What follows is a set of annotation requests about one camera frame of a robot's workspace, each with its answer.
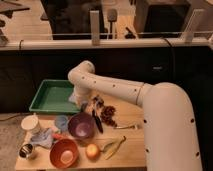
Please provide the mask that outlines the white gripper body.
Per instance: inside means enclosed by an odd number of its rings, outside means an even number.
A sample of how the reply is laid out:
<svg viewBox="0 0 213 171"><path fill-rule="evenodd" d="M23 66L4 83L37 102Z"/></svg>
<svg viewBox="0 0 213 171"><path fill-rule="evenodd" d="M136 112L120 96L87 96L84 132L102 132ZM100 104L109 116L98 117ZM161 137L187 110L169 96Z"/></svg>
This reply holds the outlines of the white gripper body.
<svg viewBox="0 0 213 171"><path fill-rule="evenodd" d="M89 103L89 99L89 94L79 94L76 91L73 91L69 96L68 101L74 103L81 112L84 112Z"/></svg>

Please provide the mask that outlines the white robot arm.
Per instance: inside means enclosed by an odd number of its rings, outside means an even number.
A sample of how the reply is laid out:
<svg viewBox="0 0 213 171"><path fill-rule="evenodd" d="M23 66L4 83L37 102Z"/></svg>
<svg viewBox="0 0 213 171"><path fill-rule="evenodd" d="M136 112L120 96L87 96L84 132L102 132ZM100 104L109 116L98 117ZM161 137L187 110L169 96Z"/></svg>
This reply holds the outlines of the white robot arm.
<svg viewBox="0 0 213 171"><path fill-rule="evenodd" d="M68 80L76 104L97 90L143 109L147 171L203 171L193 106L181 87L98 76L88 60L71 69Z"/></svg>

